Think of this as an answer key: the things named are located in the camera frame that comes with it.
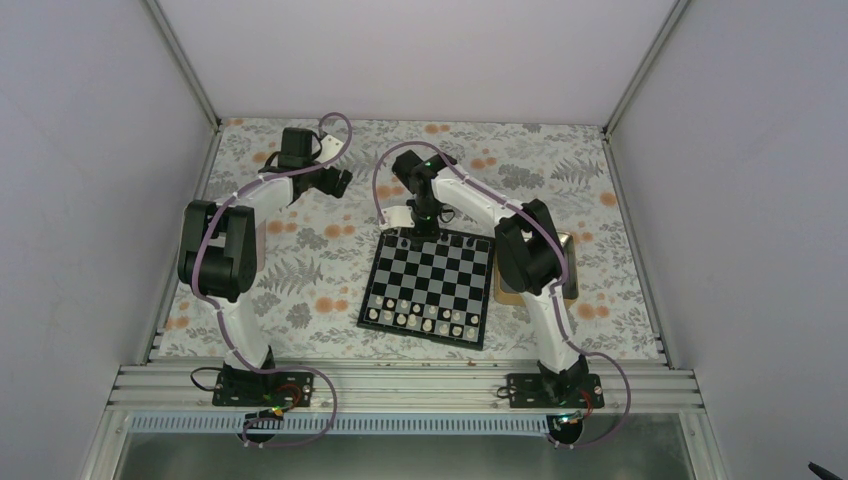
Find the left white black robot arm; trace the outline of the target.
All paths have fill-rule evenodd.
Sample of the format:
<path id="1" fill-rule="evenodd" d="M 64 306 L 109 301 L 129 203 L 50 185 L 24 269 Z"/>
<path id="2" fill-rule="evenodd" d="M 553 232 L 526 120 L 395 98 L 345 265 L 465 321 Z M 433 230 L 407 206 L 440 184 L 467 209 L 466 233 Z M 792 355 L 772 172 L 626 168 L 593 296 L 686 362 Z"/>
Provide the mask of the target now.
<path id="1" fill-rule="evenodd" d="M 252 404 L 270 402 L 279 382 L 269 371 L 273 354 L 250 294 L 264 266 L 264 228 L 311 189 L 342 197 L 352 174 L 333 163 L 349 144 L 321 130 L 287 127 L 256 179 L 216 201 L 194 200 L 184 210 L 178 278 L 214 308 L 229 349 L 224 363 L 245 371 L 238 390 Z"/>

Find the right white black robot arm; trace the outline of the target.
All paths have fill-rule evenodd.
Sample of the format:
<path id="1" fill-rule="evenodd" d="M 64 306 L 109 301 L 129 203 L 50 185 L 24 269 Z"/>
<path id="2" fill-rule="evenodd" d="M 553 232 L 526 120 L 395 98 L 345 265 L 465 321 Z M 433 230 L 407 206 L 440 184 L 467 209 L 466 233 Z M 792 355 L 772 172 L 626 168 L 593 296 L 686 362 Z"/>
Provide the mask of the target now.
<path id="1" fill-rule="evenodd" d="M 571 342 L 566 295 L 576 274 L 547 205 L 538 199 L 509 200 L 444 154 L 424 160 L 407 150 L 391 170 L 413 197 L 403 207 L 381 211 L 382 228 L 403 227 L 415 243 L 435 241 L 444 206 L 492 228 L 498 271 L 523 299 L 535 329 L 543 397 L 555 407 L 570 404 L 589 367 L 585 354 Z"/>

